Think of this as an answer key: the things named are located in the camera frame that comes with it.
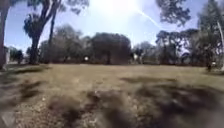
ground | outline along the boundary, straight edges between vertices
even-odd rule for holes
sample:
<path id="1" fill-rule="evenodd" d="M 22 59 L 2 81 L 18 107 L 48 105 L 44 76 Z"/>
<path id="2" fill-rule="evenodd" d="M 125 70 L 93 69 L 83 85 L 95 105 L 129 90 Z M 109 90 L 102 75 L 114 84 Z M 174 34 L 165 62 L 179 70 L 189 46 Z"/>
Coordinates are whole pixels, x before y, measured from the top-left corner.
<path id="1" fill-rule="evenodd" d="M 16 128 L 224 128 L 223 77 L 198 67 L 12 66 L 0 75 L 0 112 Z"/>

grass field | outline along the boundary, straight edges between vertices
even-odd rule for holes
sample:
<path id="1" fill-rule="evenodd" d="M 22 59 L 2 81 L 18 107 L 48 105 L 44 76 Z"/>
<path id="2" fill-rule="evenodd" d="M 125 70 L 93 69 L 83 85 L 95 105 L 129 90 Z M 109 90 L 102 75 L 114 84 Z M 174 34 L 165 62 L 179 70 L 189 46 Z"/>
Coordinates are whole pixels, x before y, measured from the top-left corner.
<path id="1" fill-rule="evenodd" d="M 0 76 L 0 110 L 12 108 L 18 128 L 224 128 L 223 77 L 174 66 L 13 67 Z"/>

tree trunk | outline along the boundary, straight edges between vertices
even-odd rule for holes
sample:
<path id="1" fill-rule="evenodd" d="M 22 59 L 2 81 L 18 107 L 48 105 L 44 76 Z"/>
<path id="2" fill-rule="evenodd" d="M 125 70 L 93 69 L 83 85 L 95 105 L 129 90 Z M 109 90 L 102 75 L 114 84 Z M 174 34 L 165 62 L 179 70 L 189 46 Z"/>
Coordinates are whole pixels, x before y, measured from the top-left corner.
<path id="1" fill-rule="evenodd" d="M 37 64 L 37 55 L 38 55 L 38 43 L 39 43 L 40 35 L 36 38 L 32 39 L 32 46 L 30 52 L 30 62 L 29 64 L 35 65 Z"/>
<path id="2" fill-rule="evenodd" d="M 52 39 L 53 39 L 53 33 L 54 33 L 55 20 L 56 20 L 56 16 L 57 16 L 57 10 L 60 5 L 61 5 L 61 0 L 58 1 L 58 6 L 54 10 L 54 13 L 53 13 L 53 16 L 51 19 L 50 35 L 49 35 L 49 40 L 48 40 L 47 63 L 52 63 Z"/>
<path id="3" fill-rule="evenodd" d="M 111 64 L 111 53 L 110 52 L 107 53 L 107 64 L 108 65 Z"/>
<path id="4" fill-rule="evenodd" d="M 0 70 L 3 69 L 5 63 L 4 57 L 4 37 L 5 37 L 5 24 L 10 7 L 9 1 L 4 0 L 0 7 Z"/>

foliage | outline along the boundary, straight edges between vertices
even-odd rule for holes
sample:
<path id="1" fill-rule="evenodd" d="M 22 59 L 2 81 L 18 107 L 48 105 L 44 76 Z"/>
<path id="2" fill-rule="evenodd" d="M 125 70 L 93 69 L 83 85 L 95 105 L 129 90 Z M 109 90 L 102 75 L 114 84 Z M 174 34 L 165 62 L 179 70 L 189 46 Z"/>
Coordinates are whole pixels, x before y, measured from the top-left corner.
<path id="1" fill-rule="evenodd" d="M 120 34 L 97 33 L 92 39 L 93 56 L 100 63 L 127 63 L 131 53 L 130 40 Z"/>
<path id="2" fill-rule="evenodd" d="M 161 21 L 184 25 L 190 20 L 190 10 L 183 8 L 182 5 L 186 0 L 156 0 L 161 9 Z"/>
<path id="3" fill-rule="evenodd" d="M 140 58 L 139 61 L 142 61 L 140 63 L 155 64 L 157 61 L 156 46 L 153 46 L 147 41 L 135 45 L 132 49 L 132 53 L 136 54 L 138 58 Z"/>
<path id="4" fill-rule="evenodd" d="M 18 64 L 21 63 L 22 59 L 23 59 L 23 52 L 22 50 L 18 50 L 14 47 L 10 47 L 10 59 L 12 61 L 17 61 Z"/>
<path id="5" fill-rule="evenodd" d="M 75 31 L 71 26 L 64 25 L 58 27 L 53 36 L 52 42 L 52 61 L 67 62 L 69 59 L 83 59 L 83 46 L 81 40 L 82 33 Z M 48 60 L 48 41 L 42 42 L 40 46 L 40 59 L 42 62 Z"/>
<path id="6" fill-rule="evenodd" d="M 184 35 L 179 32 L 160 31 L 156 44 L 159 49 L 159 60 L 162 64 L 176 64 L 183 46 Z"/>

tree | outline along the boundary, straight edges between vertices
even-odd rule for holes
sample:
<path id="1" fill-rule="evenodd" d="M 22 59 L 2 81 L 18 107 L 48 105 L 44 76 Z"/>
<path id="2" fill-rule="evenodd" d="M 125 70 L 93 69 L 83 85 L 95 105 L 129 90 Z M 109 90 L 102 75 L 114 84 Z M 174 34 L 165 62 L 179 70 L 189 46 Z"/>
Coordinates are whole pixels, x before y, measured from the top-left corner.
<path id="1" fill-rule="evenodd" d="M 144 41 L 134 46 L 132 52 L 138 56 L 139 63 L 153 63 L 156 61 L 156 48 L 149 42 Z"/>
<path id="2" fill-rule="evenodd" d="M 183 8 L 186 0 L 156 0 L 158 7 L 161 9 L 161 21 L 184 25 L 190 20 L 190 10 Z"/>
<path id="3" fill-rule="evenodd" d="M 39 5 L 42 6 L 40 14 L 37 14 L 37 12 L 31 13 L 24 21 L 24 30 L 32 39 L 29 63 L 36 64 L 40 36 L 43 32 L 46 23 L 53 16 L 54 11 L 58 8 L 60 3 L 58 3 L 58 1 L 56 0 L 31 0 L 28 5 L 34 7 L 34 9 L 37 8 L 37 6 Z"/>
<path id="4" fill-rule="evenodd" d="M 160 31 L 157 34 L 157 46 L 160 49 L 160 61 L 163 64 L 176 64 L 183 46 L 184 35 L 179 32 Z"/>
<path id="5" fill-rule="evenodd" d="M 52 62 L 67 62 L 69 59 L 80 59 L 83 57 L 83 46 L 80 31 L 75 31 L 71 26 L 58 27 L 53 35 L 52 45 L 44 41 L 40 46 L 41 62 L 49 60 L 48 49 L 52 48 Z"/>
<path id="6" fill-rule="evenodd" d="M 100 63 L 127 63 L 131 53 L 130 40 L 120 34 L 97 33 L 91 40 L 93 56 Z"/>
<path id="7" fill-rule="evenodd" d="M 21 64 L 23 60 L 23 52 L 22 50 L 18 50 L 14 47 L 10 47 L 10 60 L 17 61 L 18 64 Z"/>
<path id="8" fill-rule="evenodd" d="M 57 6 L 57 9 L 54 10 L 53 16 L 51 19 L 51 26 L 50 26 L 50 34 L 49 34 L 49 49 L 48 49 L 48 55 L 49 55 L 49 62 L 51 62 L 51 45 L 52 45 L 52 38 L 53 38 L 53 32 L 54 32 L 54 25 L 55 25 L 55 19 L 57 16 L 58 11 L 63 12 L 66 10 L 66 6 L 64 3 L 62 3 L 62 0 L 58 0 L 59 6 Z M 70 9 L 75 13 L 79 14 L 81 9 L 85 8 L 89 5 L 88 0 L 67 0 L 68 5 L 70 5 Z"/>
<path id="9" fill-rule="evenodd" d="M 200 40 L 203 40 L 203 42 L 201 42 L 201 50 L 203 50 L 205 56 L 207 56 L 205 57 L 207 65 L 211 64 L 214 60 L 214 56 L 219 56 L 220 53 L 222 54 L 224 52 L 218 23 L 220 23 L 221 26 L 224 25 L 221 9 L 215 0 L 209 0 L 199 14 L 198 23 L 201 33 Z"/>

